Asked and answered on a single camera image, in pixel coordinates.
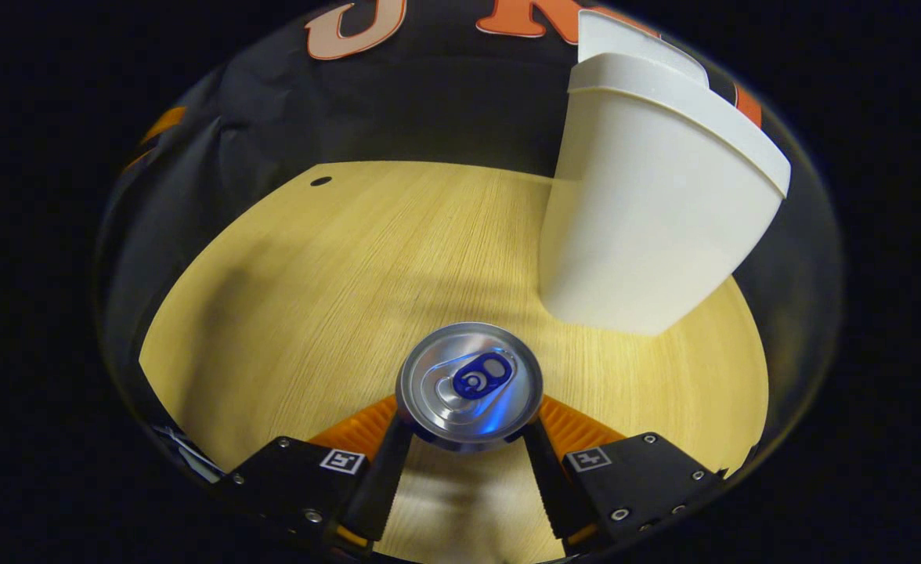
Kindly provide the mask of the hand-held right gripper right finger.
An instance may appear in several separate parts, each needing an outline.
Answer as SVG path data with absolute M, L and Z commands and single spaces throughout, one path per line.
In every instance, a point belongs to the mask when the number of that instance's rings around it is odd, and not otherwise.
M 625 436 L 549 396 L 522 438 L 564 549 L 635 544 L 706 504 L 727 474 L 660 433 Z

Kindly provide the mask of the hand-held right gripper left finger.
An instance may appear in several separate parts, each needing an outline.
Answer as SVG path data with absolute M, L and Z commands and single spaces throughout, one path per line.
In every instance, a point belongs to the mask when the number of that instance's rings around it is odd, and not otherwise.
M 307 552 L 371 553 L 413 436 L 388 396 L 312 439 L 277 436 L 210 490 Z

